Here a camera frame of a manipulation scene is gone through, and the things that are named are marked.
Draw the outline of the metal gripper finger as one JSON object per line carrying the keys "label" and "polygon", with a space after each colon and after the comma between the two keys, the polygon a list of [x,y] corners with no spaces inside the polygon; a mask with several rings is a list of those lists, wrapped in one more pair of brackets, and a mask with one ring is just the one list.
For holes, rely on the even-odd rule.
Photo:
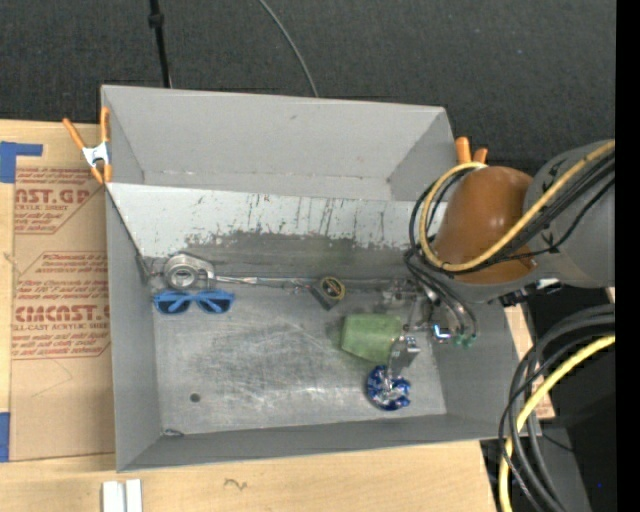
{"label": "metal gripper finger", "polygon": [[389,359],[382,371],[382,397],[384,400],[407,399],[410,382],[402,372],[409,368],[421,349],[414,336],[401,335],[392,345]]}

